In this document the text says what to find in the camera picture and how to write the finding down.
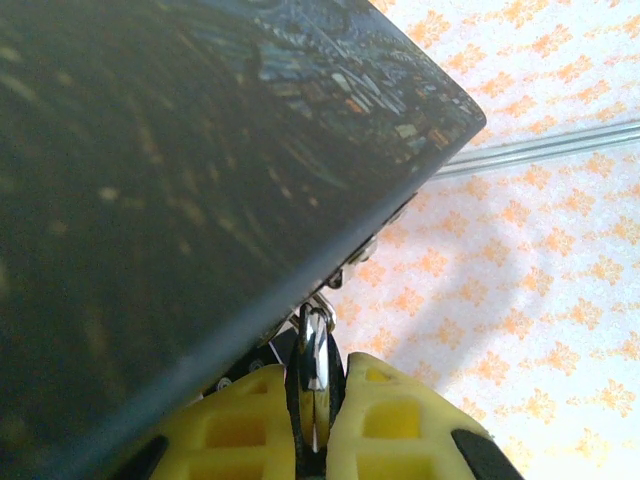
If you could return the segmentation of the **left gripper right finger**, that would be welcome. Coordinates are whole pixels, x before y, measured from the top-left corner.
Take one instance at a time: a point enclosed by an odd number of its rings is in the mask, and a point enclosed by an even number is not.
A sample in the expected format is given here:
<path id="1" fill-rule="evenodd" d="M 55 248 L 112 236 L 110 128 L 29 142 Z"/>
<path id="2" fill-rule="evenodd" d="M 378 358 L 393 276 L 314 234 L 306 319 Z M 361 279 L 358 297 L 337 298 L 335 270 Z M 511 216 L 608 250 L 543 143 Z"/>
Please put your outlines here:
<path id="1" fill-rule="evenodd" d="M 348 356 L 328 479 L 520 479 L 489 432 L 436 391 L 363 352 Z"/>

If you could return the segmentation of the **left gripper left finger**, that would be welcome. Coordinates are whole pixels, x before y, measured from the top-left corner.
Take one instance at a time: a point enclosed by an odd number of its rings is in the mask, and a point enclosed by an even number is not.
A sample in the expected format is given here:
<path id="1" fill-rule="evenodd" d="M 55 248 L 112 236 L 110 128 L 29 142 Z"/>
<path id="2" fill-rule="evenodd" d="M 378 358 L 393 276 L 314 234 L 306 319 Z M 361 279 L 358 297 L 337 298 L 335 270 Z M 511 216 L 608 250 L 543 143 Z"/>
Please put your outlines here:
<path id="1" fill-rule="evenodd" d="M 272 364 L 167 417 L 114 479 L 294 479 L 284 367 Z"/>

